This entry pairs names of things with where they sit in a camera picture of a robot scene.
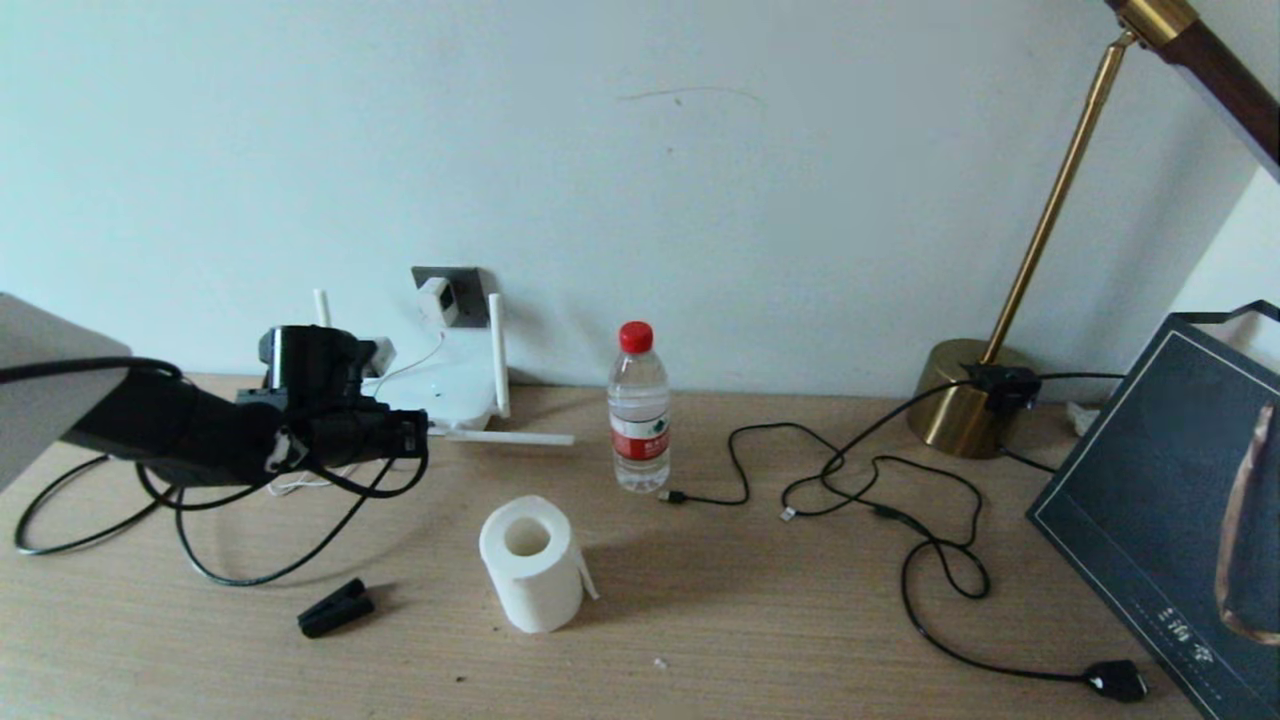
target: brass lamp pole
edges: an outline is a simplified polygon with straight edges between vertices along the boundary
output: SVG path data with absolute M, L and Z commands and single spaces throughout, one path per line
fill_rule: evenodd
M 1153 50 L 1165 61 L 1190 70 L 1239 123 L 1251 149 L 1280 179 L 1280 106 L 1199 20 L 1196 10 L 1185 0 L 1107 0 L 1107 4 L 1116 12 L 1125 29 L 1102 55 L 1062 167 L 991 338 L 986 342 L 948 340 L 934 346 L 920 373 L 916 393 L 969 379 L 966 366 L 1029 365 L 1027 357 L 1004 346 L 1005 337 L 1071 190 L 1102 106 L 1120 72 L 1125 50 L 1134 42 Z M 961 457 L 995 457 L 1000 437 L 1014 420 L 1014 411 L 1004 407 L 992 410 L 988 407 L 988 398 L 989 395 L 978 387 L 957 386 L 915 404 L 908 413 L 908 424 L 927 445 L 943 452 Z

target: white paper roll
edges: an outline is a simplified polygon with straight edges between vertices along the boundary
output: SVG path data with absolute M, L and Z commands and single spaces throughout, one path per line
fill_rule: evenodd
M 600 597 L 568 518 L 536 495 L 489 515 L 480 530 L 480 557 L 507 619 L 526 633 L 549 633 L 572 620 L 584 585 L 593 598 Z

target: wooden desk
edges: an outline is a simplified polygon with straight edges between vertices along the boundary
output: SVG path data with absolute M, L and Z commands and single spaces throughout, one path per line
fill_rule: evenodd
M 230 393 L 252 380 L 197 378 Z M 681 395 L 668 487 L 739 492 L 724 451 L 741 424 L 792 419 L 844 442 L 891 401 Z M 83 552 L 0 553 L 0 715 L 6 717 L 1196 717 L 1129 632 L 1023 518 L 1046 477 L 1009 460 L 931 451 L 897 420 L 867 443 L 972 479 L 987 509 L 975 546 L 992 596 L 955 596 L 922 561 L 916 603 L 934 632 L 975 657 L 1079 671 L 1134 659 L 1152 696 L 1125 706 L 1087 688 L 974 670 L 908 624 L 899 565 L 916 537 L 847 507 L 778 520 L 778 492 L 826 459 L 797 434 L 748 438 L 745 507 L 669 506 L 612 478 L 600 391 L 517 388 L 507 429 L 572 432 L 576 447 L 433 441 L 422 484 L 370 501 L 312 564 L 261 588 L 224 588 L 183 559 L 169 512 Z M 1070 446 L 1056 413 L 1029 418 L 1019 446 L 1056 460 Z M 44 484 L 90 454 L 46 452 L 0 495 L 0 528 Z M 372 466 L 361 470 L 366 482 Z M 845 483 L 854 480 L 845 479 Z M 538 493 L 568 515 L 603 598 L 547 635 L 511 628 L 476 541 L 485 518 Z M 959 537 L 969 498 L 893 469 L 874 497 Z M 189 520 L 197 552 L 228 574 L 265 574 L 312 546 L 352 498 L 333 488 L 265 492 Z M 824 502 L 817 496 L 797 496 Z M 54 543 L 145 503 L 132 468 L 110 464 L 47 507 Z M 308 641 L 294 616 L 352 577 L 378 612 Z M 663 659 L 667 667 L 655 666 Z

